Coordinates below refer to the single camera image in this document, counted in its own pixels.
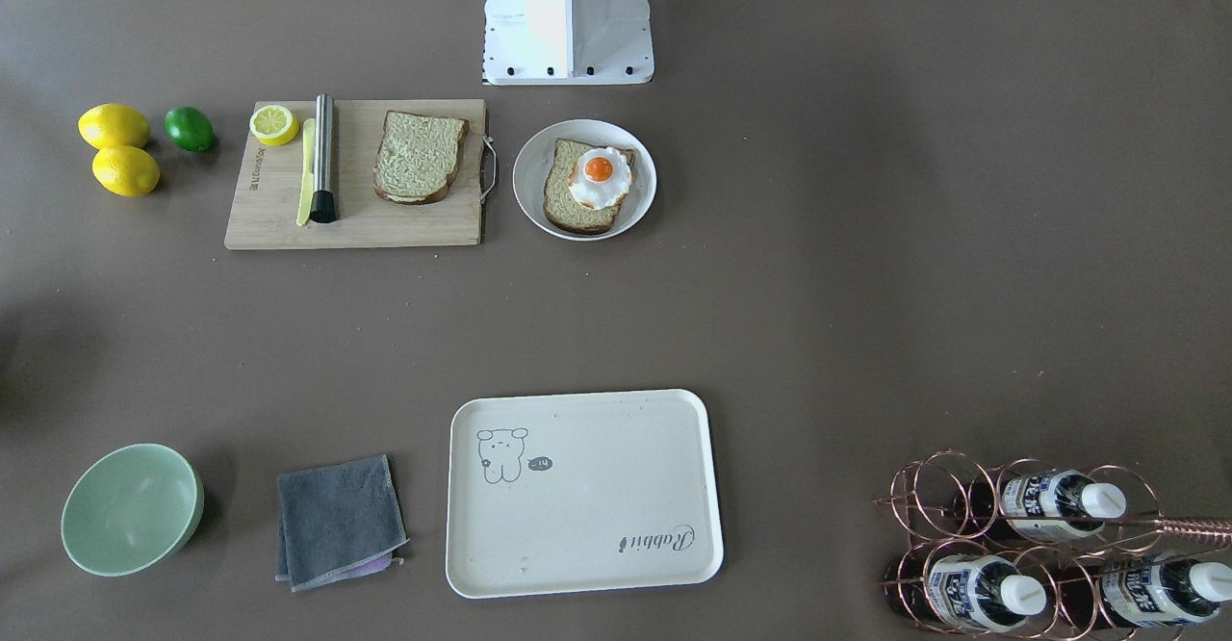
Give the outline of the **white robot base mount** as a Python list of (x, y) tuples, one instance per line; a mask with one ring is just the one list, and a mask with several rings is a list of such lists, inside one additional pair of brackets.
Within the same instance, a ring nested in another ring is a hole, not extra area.
[(480, 81), (490, 86), (650, 83), (650, 0), (485, 0)]

